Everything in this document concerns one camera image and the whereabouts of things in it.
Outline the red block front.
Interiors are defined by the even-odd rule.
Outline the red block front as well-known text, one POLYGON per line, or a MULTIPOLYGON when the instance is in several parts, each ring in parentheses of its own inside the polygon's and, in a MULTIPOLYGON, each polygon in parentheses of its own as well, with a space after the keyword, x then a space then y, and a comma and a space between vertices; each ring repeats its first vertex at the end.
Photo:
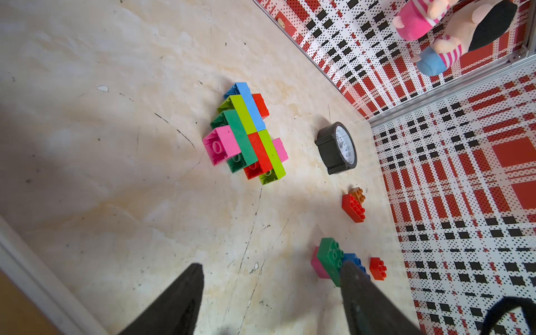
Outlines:
POLYGON ((346 194, 342 197, 341 208, 355 223, 362 223, 366 219, 365 209, 353 195, 346 194))

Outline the blue square block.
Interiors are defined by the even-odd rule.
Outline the blue square block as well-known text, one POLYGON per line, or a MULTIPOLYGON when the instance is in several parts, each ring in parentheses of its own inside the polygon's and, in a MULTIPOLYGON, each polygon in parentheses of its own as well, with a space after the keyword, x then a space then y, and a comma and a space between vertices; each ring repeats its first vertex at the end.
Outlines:
POLYGON ((342 259, 342 263, 345 264, 346 262, 351 262, 354 265, 356 265, 361 271, 365 274, 368 280, 371 279, 370 275, 367 273, 367 269, 362 264, 362 261, 360 258, 358 258, 354 253, 345 253, 342 259))

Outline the lime long block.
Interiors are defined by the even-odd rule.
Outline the lime long block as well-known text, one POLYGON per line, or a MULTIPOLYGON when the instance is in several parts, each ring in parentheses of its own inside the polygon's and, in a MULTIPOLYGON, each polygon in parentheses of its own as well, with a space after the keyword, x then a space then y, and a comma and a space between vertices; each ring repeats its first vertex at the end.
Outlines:
POLYGON ((272 143, 273 139, 269 135, 268 131, 260 131, 259 136, 272 163, 272 169, 268 173, 259 176, 262 185, 267 185, 273 181, 284 178, 286 176, 286 171, 283 167, 283 163, 279 159, 279 155, 276 153, 276 149, 272 143))

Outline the green block front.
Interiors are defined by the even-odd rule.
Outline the green block front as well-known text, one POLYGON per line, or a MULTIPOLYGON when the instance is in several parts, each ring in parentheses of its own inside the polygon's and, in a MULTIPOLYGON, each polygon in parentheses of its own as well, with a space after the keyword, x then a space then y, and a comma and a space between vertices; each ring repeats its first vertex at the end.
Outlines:
POLYGON ((334 285, 341 287, 340 270, 344 252, 340 249, 339 243, 332 237, 322 238, 317 252, 317 258, 324 270, 332 279, 334 285))

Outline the pink block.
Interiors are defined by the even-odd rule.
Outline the pink block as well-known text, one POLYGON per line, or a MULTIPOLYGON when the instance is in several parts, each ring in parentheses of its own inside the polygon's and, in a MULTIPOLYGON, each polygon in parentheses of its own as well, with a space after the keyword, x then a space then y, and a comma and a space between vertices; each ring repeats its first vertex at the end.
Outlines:
POLYGON ((240 146, 230 126, 215 128, 202 140, 213 166, 217 166, 241 153, 240 146))
POLYGON ((314 253, 311 257, 311 266, 315 270, 315 273, 317 274, 318 278, 331 279, 330 275, 327 273, 322 263, 318 259, 318 250, 319 246, 316 246, 314 249, 314 253))
POLYGON ((284 147, 282 140, 280 138, 276 138, 273 139, 272 143, 276 149, 276 153, 279 155, 281 162, 286 162, 288 160, 288 153, 286 152, 286 148, 284 147))

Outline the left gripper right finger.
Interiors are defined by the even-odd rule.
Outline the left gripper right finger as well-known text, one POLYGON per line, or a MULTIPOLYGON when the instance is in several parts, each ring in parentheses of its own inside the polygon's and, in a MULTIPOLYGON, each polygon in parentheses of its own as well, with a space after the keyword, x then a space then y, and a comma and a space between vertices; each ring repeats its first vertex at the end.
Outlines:
POLYGON ((421 334, 353 262, 340 270, 341 295, 351 334, 421 334))

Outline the dark green block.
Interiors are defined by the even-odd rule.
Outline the dark green block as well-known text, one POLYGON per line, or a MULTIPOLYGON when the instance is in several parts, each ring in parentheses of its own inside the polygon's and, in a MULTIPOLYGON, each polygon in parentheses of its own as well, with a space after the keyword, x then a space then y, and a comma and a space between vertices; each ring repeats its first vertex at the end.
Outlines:
POLYGON ((227 160, 232 173, 244 170, 248 166, 258 163, 258 157, 236 110, 224 110, 219 113, 219 116, 210 125, 213 129, 229 126, 233 132, 241 152, 227 160))

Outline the light blue block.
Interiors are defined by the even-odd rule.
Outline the light blue block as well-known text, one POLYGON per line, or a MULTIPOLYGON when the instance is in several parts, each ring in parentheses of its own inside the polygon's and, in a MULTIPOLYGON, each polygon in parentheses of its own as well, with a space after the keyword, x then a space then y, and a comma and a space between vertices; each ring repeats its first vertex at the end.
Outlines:
POLYGON ((251 90, 249 89, 247 83, 245 82, 237 82, 235 83, 225 94, 224 98, 231 95, 241 95, 244 99, 244 102, 247 105, 247 109, 253 119, 254 125, 257 128, 257 131, 263 131, 266 130, 266 125, 258 111, 258 108, 255 104, 255 101, 253 99, 253 95, 251 93, 251 90))

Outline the small red block back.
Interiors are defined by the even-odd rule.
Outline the small red block back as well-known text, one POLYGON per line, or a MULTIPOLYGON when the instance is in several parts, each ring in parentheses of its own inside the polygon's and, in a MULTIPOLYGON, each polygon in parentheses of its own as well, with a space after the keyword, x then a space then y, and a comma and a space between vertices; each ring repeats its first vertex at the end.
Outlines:
POLYGON ((266 119, 269 117, 269 110, 265 104, 265 100, 262 97, 261 94, 253 94, 253 99, 255 101, 255 104, 258 108, 258 111, 262 117, 262 119, 266 119))

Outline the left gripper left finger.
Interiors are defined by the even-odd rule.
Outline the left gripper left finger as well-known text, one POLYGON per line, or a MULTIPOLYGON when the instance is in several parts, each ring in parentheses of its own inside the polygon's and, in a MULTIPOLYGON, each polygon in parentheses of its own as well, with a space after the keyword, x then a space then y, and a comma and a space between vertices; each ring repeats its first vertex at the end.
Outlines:
POLYGON ((204 288, 202 265, 193 263, 122 334, 193 334, 204 288))

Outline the lime block small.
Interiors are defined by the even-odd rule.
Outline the lime block small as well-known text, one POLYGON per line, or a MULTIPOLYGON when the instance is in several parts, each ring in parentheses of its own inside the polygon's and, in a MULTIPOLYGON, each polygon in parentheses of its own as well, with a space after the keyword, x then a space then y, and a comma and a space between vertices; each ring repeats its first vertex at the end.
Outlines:
POLYGON ((247 105, 241 95, 231 95, 224 100, 218 107, 218 113, 226 110, 235 110, 239 119, 248 135, 257 133, 257 128, 254 125, 253 119, 247 109, 247 105))

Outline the red long block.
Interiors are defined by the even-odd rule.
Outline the red long block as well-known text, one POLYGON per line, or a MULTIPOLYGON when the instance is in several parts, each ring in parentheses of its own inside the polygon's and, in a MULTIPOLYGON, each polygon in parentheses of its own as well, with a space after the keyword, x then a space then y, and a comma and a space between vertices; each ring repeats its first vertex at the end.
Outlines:
POLYGON ((247 179, 252 180, 253 178, 259 177, 262 174, 268 173, 272 169, 272 163, 258 133, 248 135, 248 139, 250 140, 255 155, 258 158, 256 163, 244 168, 247 179))

